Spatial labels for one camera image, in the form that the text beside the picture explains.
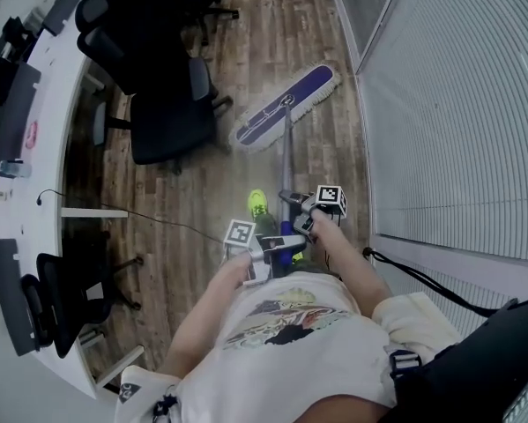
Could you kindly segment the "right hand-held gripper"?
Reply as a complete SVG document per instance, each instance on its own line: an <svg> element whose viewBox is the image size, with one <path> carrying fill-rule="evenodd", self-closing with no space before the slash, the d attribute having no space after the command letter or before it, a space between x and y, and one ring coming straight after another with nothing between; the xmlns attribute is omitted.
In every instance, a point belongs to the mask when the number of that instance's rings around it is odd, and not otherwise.
<svg viewBox="0 0 528 423"><path fill-rule="evenodd" d="M314 193L301 193L290 189L279 192L279 198L296 209L293 229L297 234L311 239L311 229L314 221L313 210L330 215L331 219L340 222L347 215L346 194L338 185L318 185Z"/></svg>

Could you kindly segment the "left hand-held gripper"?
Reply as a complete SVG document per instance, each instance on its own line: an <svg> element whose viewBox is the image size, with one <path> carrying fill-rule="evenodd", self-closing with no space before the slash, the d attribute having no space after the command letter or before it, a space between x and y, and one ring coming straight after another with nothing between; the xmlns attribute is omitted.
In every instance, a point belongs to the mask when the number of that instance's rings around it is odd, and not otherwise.
<svg viewBox="0 0 528 423"><path fill-rule="evenodd" d="M243 282L245 286L259 286L271 278L271 261L266 259L265 252L288 251L297 254L307 245L303 235L263 237L256 234L256 228L254 222L232 219L223 241L225 260L244 251L250 254L251 264L247 279Z"/></svg>

